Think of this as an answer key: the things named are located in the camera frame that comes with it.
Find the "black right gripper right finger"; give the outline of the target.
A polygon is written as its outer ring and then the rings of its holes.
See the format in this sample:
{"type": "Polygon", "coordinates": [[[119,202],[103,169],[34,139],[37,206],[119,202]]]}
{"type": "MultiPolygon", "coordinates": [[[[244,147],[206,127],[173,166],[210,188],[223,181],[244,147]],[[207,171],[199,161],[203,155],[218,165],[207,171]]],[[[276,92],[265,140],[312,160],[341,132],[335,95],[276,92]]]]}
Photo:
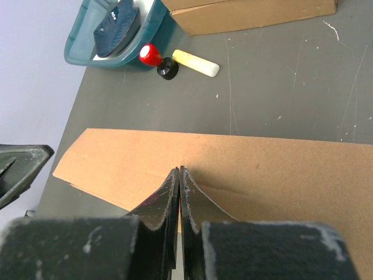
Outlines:
{"type": "Polygon", "coordinates": [[[180,170],[185,279],[358,279],[341,235],[324,223],[231,216],[180,170]]]}

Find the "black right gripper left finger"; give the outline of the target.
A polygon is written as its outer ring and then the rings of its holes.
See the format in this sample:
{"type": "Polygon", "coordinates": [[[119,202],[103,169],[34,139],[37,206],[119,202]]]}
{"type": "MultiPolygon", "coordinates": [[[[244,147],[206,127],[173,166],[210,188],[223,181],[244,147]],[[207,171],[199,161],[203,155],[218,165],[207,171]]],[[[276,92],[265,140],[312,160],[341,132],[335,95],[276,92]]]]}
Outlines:
{"type": "Polygon", "coordinates": [[[1,233],[2,279],[170,279],[176,267],[179,170],[114,218],[21,218],[1,233]]]}

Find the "brown cardboard box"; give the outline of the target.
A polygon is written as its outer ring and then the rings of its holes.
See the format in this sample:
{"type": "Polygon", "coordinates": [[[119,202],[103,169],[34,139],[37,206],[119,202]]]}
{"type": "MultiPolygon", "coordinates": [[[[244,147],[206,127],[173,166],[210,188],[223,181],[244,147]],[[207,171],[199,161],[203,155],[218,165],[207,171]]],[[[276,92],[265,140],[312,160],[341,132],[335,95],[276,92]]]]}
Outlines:
{"type": "Polygon", "coordinates": [[[239,220],[318,221],[372,278],[372,146],[250,136],[88,128],[53,175],[131,210],[185,166],[239,220]]]}

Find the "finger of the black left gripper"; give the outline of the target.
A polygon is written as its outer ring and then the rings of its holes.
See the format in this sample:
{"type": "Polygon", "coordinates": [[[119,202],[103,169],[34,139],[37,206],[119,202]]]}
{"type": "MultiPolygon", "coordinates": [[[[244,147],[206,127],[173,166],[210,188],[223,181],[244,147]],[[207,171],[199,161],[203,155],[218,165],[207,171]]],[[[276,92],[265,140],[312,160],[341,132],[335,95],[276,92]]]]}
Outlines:
{"type": "Polygon", "coordinates": [[[1,145],[1,208],[30,188],[53,154],[48,145],[1,145]]]}

